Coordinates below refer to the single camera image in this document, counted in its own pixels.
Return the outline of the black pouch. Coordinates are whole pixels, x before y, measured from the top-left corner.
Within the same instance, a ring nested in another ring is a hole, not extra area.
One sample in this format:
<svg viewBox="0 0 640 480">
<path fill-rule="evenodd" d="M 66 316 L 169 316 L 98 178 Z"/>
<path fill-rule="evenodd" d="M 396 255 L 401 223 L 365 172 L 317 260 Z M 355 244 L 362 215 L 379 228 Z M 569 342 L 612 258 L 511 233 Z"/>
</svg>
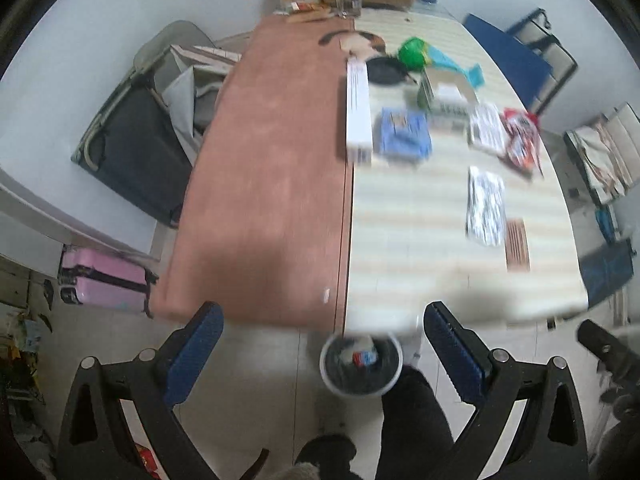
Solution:
<svg viewBox="0 0 640 480">
<path fill-rule="evenodd" d="M 416 83 L 408 68 L 398 58 L 392 58 L 391 56 L 370 58 L 370 60 L 367 60 L 366 66 L 371 84 L 396 86 L 396 84 L 404 84 L 405 82 Z"/>
</svg>

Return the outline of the person's black trouser leg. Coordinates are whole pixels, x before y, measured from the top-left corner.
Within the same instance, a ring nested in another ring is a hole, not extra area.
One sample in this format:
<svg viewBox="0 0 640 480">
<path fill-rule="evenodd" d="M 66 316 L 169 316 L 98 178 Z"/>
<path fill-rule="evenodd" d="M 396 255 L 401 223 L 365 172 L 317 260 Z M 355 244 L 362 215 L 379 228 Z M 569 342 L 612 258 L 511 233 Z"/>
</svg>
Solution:
<svg viewBox="0 0 640 480">
<path fill-rule="evenodd" d="M 426 479 L 454 438 L 431 385 L 420 370 L 405 365 L 395 385 L 382 395 L 378 479 Z M 325 434 L 305 444 L 294 468 L 313 479 L 357 479 L 355 443 L 344 434 Z"/>
</svg>

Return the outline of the red chicken feet snack bag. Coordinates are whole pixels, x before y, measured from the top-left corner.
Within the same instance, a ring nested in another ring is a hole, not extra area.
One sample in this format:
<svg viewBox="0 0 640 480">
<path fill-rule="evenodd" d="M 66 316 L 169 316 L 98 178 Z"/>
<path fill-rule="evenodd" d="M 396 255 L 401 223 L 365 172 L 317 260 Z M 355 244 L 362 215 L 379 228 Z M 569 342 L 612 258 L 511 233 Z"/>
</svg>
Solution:
<svg viewBox="0 0 640 480">
<path fill-rule="evenodd" d="M 501 120 L 506 129 L 506 151 L 502 159 L 527 179 L 536 171 L 542 174 L 538 117 L 526 110 L 505 108 Z"/>
</svg>

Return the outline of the grey folding chair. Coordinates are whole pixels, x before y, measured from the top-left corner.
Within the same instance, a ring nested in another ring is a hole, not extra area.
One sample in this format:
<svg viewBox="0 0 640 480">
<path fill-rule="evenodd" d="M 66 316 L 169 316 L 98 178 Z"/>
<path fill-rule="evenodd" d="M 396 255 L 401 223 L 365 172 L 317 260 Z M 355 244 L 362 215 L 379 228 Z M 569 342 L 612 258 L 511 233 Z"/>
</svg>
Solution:
<svg viewBox="0 0 640 480">
<path fill-rule="evenodd" d="M 164 226 L 178 226 L 216 99 L 250 39 L 213 42 L 175 21 L 144 44 L 90 122 L 73 162 Z"/>
</svg>

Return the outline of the white trash bin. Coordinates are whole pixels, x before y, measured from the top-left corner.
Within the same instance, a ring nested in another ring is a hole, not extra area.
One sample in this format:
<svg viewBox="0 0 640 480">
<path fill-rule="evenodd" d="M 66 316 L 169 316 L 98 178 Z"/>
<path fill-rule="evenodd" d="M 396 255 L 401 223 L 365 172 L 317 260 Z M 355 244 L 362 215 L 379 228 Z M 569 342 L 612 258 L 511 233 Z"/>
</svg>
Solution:
<svg viewBox="0 0 640 480">
<path fill-rule="evenodd" d="M 403 365 L 401 345 L 391 334 L 332 335 L 324 343 L 319 358 L 326 388 L 344 398 L 382 396 L 396 384 Z"/>
</svg>

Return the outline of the blue patterned tissue pack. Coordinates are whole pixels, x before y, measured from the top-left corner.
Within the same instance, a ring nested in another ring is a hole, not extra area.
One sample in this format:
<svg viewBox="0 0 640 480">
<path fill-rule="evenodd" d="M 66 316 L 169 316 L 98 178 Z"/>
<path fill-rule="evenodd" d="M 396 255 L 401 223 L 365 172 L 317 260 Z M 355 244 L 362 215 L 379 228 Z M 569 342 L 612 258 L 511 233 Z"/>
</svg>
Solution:
<svg viewBox="0 0 640 480">
<path fill-rule="evenodd" d="M 383 156 L 420 162 L 432 154 L 426 115 L 420 110 L 383 108 L 378 128 L 378 152 Z"/>
</svg>

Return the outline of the green white medicine box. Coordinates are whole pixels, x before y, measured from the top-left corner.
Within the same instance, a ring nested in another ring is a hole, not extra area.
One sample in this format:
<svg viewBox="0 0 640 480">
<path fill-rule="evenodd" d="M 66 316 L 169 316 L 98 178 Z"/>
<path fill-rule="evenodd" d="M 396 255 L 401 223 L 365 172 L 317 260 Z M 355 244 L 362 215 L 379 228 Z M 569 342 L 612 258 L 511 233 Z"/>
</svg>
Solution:
<svg viewBox="0 0 640 480">
<path fill-rule="evenodd" d="M 462 73 L 446 68 L 424 68 L 418 97 L 431 128 L 464 131 L 478 99 L 469 81 Z"/>
</svg>

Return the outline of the Perfectlands milk carton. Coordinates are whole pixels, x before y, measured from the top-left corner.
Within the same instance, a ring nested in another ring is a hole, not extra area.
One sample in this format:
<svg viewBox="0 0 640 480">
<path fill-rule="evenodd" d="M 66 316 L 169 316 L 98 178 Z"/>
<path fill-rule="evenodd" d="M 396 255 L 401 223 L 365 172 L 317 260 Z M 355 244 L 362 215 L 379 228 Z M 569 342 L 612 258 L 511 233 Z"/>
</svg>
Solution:
<svg viewBox="0 0 640 480">
<path fill-rule="evenodd" d="M 338 362 L 343 366 L 367 368 L 378 362 L 378 350 L 372 337 L 343 339 L 338 352 Z"/>
</svg>

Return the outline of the green teal snack bag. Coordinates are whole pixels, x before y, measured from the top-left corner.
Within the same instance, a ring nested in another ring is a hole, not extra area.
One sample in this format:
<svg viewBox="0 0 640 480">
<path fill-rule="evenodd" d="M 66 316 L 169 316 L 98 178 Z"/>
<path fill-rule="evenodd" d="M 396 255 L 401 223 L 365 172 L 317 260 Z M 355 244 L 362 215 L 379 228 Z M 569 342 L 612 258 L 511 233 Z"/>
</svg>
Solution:
<svg viewBox="0 0 640 480">
<path fill-rule="evenodd" d="M 473 89 L 478 89 L 485 83 L 484 73 L 478 64 L 471 68 L 463 68 L 450 56 L 418 37 L 407 39 L 400 46 L 397 57 L 410 72 L 434 67 L 462 74 Z"/>
</svg>

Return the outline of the pink suitcase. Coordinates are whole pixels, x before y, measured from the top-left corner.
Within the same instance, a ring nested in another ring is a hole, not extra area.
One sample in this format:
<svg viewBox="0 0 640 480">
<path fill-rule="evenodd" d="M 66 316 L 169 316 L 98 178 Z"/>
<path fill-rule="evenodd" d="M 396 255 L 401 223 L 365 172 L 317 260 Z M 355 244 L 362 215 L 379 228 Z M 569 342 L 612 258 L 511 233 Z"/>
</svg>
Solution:
<svg viewBox="0 0 640 480">
<path fill-rule="evenodd" d="M 58 268 L 58 289 L 66 304 L 88 304 L 148 318 L 156 281 L 157 275 L 141 264 L 91 248 L 66 248 Z"/>
</svg>

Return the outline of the brown table mat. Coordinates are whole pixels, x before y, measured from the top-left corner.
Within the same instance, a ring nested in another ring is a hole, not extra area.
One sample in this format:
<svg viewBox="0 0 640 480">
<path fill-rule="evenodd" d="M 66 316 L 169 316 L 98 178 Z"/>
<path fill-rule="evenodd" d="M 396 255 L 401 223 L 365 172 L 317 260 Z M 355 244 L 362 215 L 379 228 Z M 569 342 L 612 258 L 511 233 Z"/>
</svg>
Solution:
<svg viewBox="0 0 640 480">
<path fill-rule="evenodd" d="M 215 301 L 234 322 L 343 328 L 352 167 L 335 33 L 352 26 L 270 15 L 254 29 L 192 170 L 155 316 Z"/>
</svg>

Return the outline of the black blue bench pad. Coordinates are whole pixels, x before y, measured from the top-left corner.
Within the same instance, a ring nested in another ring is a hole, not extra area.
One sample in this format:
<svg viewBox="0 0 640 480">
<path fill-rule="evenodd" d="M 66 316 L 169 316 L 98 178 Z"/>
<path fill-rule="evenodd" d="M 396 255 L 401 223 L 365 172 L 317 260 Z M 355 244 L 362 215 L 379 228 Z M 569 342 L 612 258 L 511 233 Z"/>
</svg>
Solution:
<svg viewBox="0 0 640 480">
<path fill-rule="evenodd" d="M 634 277 L 637 253 L 629 238 L 604 245 L 579 259 L 579 270 L 593 308 L 622 289 Z"/>
</svg>

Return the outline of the striped cream tablecloth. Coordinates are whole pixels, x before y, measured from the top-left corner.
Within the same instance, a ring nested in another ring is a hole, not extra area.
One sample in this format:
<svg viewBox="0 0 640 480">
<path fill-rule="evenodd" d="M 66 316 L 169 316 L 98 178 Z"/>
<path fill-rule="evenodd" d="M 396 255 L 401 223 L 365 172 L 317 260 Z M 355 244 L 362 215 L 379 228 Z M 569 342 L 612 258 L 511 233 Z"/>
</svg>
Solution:
<svg viewBox="0 0 640 480">
<path fill-rule="evenodd" d="M 462 132 L 431 128 L 431 137 L 432 154 L 419 165 L 374 156 L 354 170 L 345 330 L 410 332 L 437 300 L 465 324 L 585 310 L 570 214 L 549 156 L 524 178 Z M 503 248 L 468 237 L 471 168 L 502 177 L 506 214 L 526 229 L 527 270 L 510 270 Z"/>
</svg>

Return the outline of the brown printed packet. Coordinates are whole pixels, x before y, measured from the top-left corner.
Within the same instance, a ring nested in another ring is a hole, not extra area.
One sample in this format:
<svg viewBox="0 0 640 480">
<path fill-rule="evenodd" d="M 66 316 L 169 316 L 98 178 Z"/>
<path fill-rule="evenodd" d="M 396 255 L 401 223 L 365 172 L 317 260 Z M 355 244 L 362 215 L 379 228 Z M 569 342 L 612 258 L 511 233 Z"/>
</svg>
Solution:
<svg viewBox="0 0 640 480">
<path fill-rule="evenodd" d="M 529 272 L 530 259 L 526 226 L 522 219 L 509 219 L 506 222 L 506 270 L 509 272 Z"/>
</svg>

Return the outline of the long white box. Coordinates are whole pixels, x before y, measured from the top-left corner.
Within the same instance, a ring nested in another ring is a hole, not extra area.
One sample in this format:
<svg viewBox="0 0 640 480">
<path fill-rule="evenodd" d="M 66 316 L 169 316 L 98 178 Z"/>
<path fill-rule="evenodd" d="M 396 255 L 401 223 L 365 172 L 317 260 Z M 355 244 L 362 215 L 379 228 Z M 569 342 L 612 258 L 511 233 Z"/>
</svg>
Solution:
<svg viewBox="0 0 640 480">
<path fill-rule="evenodd" d="M 373 133 L 367 65 L 356 58 L 346 64 L 347 159 L 353 165 L 370 165 Z"/>
</svg>

